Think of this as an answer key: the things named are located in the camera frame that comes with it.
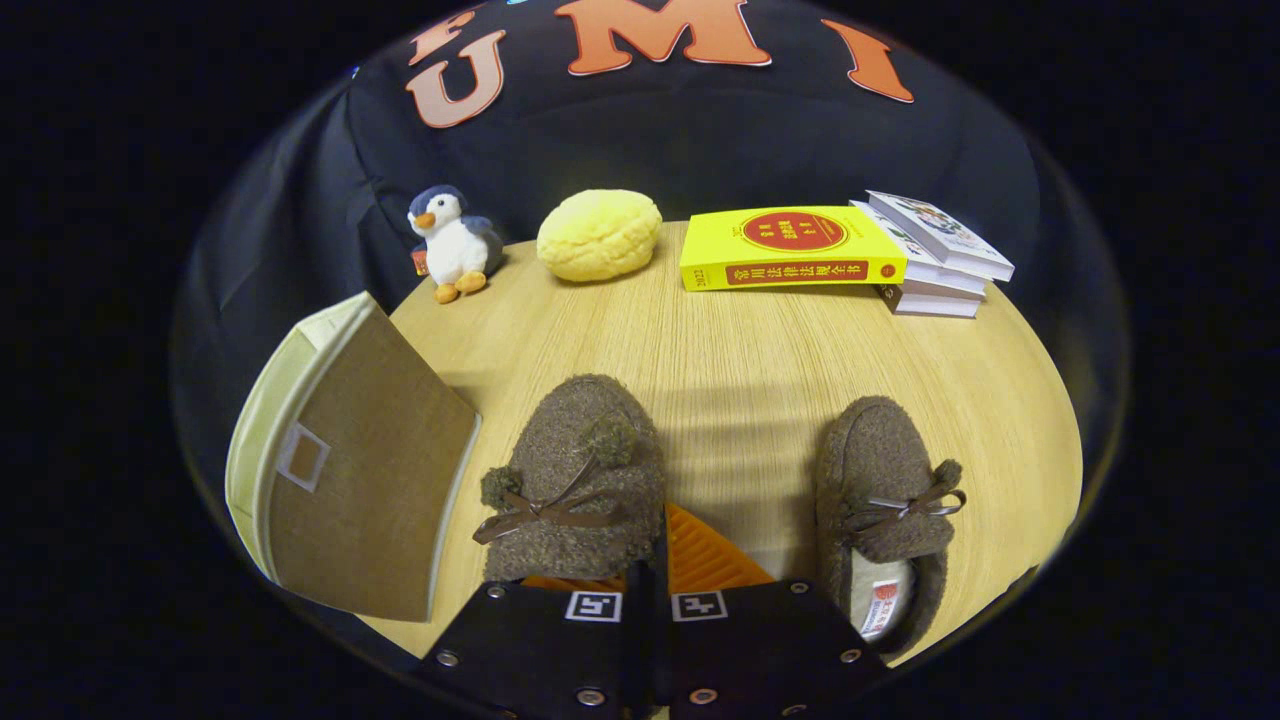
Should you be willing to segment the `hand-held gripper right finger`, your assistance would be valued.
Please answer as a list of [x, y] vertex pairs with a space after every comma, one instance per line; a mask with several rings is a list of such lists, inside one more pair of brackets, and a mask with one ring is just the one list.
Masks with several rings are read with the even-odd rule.
[[815, 582], [776, 580], [666, 505], [655, 696], [672, 719], [851, 719], [890, 667]]

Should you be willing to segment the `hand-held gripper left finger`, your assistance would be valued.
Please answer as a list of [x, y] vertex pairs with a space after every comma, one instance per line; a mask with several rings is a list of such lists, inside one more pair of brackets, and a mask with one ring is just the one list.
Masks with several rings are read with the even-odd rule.
[[420, 678], [484, 719], [644, 719], [646, 565], [622, 591], [481, 584], [420, 662]]

